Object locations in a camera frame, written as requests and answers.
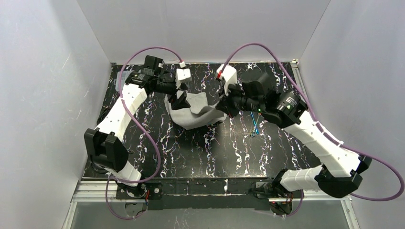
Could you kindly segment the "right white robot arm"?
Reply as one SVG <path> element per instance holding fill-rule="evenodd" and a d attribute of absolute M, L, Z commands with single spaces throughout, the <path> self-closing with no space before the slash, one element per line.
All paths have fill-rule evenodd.
<path fill-rule="evenodd" d="M 301 170 L 281 170 L 264 192 L 285 194 L 296 190 L 321 190 L 334 198 L 356 191 L 361 173 L 371 159 L 335 145 L 311 118 L 307 104 L 293 92 L 278 92 L 267 73 L 252 70 L 238 83 L 235 72 L 219 72 L 223 83 L 216 109 L 229 117 L 240 111 L 256 112 L 293 135 L 321 161 L 321 165 Z"/>

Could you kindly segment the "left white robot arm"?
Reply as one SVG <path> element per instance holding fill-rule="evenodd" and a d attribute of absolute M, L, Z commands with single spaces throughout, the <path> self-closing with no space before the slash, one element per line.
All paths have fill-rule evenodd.
<path fill-rule="evenodd" d="M 131 116 L 151 93 L 166 94 L 173 110 L 190 107 L 185 82 L 191 73 L 186 63 L 180 61 L 174 76 L 163 69 L 163 64 L 161 58 L 146 56 L 140 69 L 131 71 L 125 78 L 121 87 L 123 98 L 116 101 L 94 129 L 89 128 L 84 133 L 89 160 L 110 172 L 116 181 L 130 187 L 143 182 L 141 173 L 129 162 L 129 152 L 122 143 Z"/>

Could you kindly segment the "grey cloth napkin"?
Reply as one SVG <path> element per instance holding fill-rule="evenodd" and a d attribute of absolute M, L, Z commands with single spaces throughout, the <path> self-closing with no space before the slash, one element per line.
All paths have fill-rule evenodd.
<path fill-rule="evenodd" d="M 164 102 L 166 111 L 171 117 L 171 120 L 186 130 L 222 122 L 227 118 L 224 112 L 215 108 L 215 104 L 208 104 L 205 92 L 197 94 L 188 93 L 186 101 L 190 104 L 190 107 L 179 110 L 173 110 L 171 108 L 167 96 L 165 96 Z"/>

